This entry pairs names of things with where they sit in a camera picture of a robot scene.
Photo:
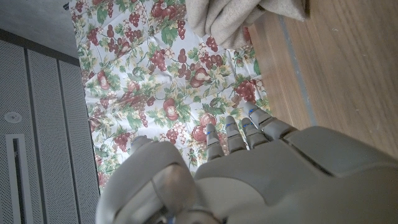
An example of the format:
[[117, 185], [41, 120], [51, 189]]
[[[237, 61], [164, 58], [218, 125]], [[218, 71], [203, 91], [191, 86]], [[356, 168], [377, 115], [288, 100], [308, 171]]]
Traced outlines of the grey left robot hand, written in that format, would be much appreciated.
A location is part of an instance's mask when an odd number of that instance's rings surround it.
[[208, 160], [192, 174], [170, 142], [132, 140], [109, 178], [96, 223], [396, 223], [397, 160], [321, 126], [303, 130], [252, 103], [212, 124]]

